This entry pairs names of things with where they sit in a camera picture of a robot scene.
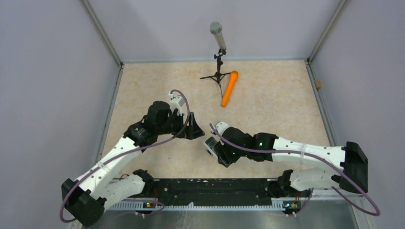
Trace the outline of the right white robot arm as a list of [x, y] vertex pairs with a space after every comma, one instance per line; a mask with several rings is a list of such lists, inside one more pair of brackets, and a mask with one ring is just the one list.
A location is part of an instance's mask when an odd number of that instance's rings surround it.
[[347, 192], [368, 192], [368, 158], [355, 142], [344, 146], [316, 146], [291, 141], [275, 134], [250, 135], [225, 122], [210, 125], [220, 138], [213, 153], [220, 164], [229, 167], [245, 156], [262, 162], [290, 162], [310, 166], [307, 170], [288, 170], [279, 177], [280, 191], [287, 197], [309, 188], [336, 187]]

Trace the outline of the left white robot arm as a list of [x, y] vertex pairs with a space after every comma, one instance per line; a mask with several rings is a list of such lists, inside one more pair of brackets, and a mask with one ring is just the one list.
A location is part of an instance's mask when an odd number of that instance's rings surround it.
[[135, 194], [150, 196], [152, 178], [145, 170], [135, 171], [116, 183], [111, 181], [147, 149], [176, 138], [194, 140], [204, 135], [185, 97], [171, 96], [169, 102], [154, 101], [147, 114], [127, 128], [106, 156], [75, 180], [68, 178], [62, 183], [60, 221], [71, 223], [77, 220], [82, 226], [90, 227], [116, 203]]

